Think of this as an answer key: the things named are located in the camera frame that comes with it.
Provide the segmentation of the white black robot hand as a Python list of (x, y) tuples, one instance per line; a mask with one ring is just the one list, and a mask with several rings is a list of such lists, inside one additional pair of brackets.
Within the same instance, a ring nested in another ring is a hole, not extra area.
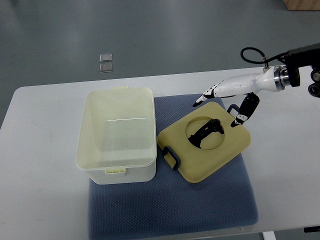
[(235, 120), (230, 124), (234, 128), (242, 125), (253, 115), (260, 103), (256, 95), (258, 92), (279, 92), (284, 90), (285, 86), (286, 68), (273, 66), (265, 73), (251, 73), (225, 79), (206, 90), (192, 106), (197, 107), (206, 100), (216, 97), (227, 98), (247, 94), (239, 107)]

